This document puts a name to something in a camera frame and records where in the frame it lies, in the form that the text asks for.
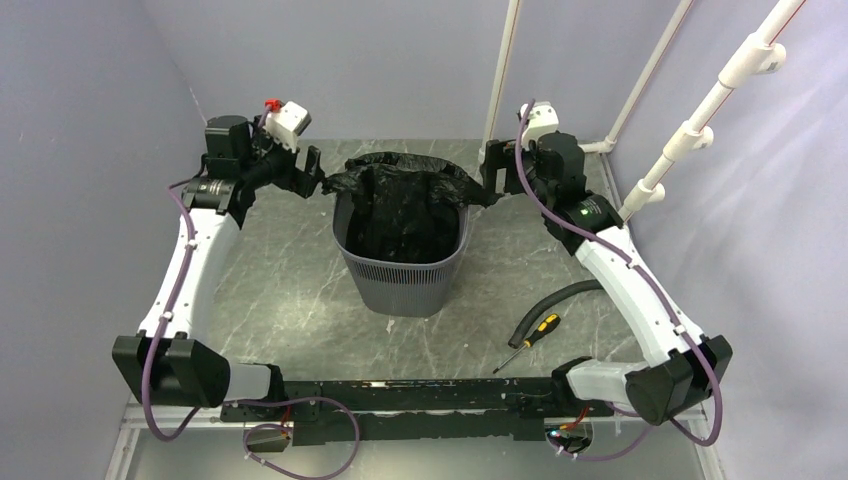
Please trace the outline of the black trash bag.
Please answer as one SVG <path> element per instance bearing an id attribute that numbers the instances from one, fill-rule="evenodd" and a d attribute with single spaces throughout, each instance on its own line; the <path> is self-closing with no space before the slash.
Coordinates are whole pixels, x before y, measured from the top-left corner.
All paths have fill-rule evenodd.
<path id="1" fill-rule="evenodd" d="M 347 160 L 342 172 L 326 177 L 322 193 L 352 202 L 347 250 L 409 264 L 449 257 L 460 236 L 460 211 L 501 198 L 451 161 L 391 151 Z"/>

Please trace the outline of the grey mesh trash bin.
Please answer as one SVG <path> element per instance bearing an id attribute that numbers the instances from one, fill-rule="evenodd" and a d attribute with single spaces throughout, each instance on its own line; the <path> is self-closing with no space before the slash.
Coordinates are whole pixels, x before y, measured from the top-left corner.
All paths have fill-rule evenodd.
<path id="1" fill-rule="evenodd" d="M 401 317 L 428 317 L 440 311 L 467 244 L 468 207 L 460 211 L 460 236 L 449 257 L 435 263 L 394 263 L 364 258 L 346 249 L 345 234 L 353 205 L 348 197 L 333 195 L 333 237 L 366 307 Z"/>

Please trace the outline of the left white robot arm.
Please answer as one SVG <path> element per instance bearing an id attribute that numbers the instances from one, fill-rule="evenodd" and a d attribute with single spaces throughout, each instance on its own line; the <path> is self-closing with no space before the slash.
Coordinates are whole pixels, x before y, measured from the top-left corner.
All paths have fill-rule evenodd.
<path id="1" fill-rule="evenodd" d="M 242 232 L 257 190 L 274 185 L 302 198 L 323 179 L 321 152 L 311 146 L 296 165 L 298 140 L 311 123 L 285 107 L 248 119 L 226 115 L 205 128 L 203 171 L 181 186 L 177 243 L 148 314 L 131 336 L 120 336 L 112 358 L 136 399 L 146 407 L 215 408 L 247 399 L 264 420 L 287 406 L 280 369 L 226 359 L 206 345 L 214 293 L 230 249 Z"/>

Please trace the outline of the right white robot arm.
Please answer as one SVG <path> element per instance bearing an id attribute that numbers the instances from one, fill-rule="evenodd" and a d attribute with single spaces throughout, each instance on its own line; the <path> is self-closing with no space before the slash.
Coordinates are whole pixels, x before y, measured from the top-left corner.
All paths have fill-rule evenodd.
<path id="1" fill-rule="evenodd" d="M 585 153 L 570 134 L 554 132 L 530 141 L 490 140 L 480 173 L 487 190 L 505 173 L 508 194 L 526 194 L 541 209 L 547 231 L 585 267 L 630 327 L 642 359 L 602 362 L 582 357 L 554 372 L 557 411 L 574 415 L 589 401 L 630 407 L 650 425 L 712 399 L 721 426 L 720 381 L 732 358 L 721 335 L 710 337 L 670 299 L 645 265 L 614 206 L 592 192 L 584 174 Z"/>

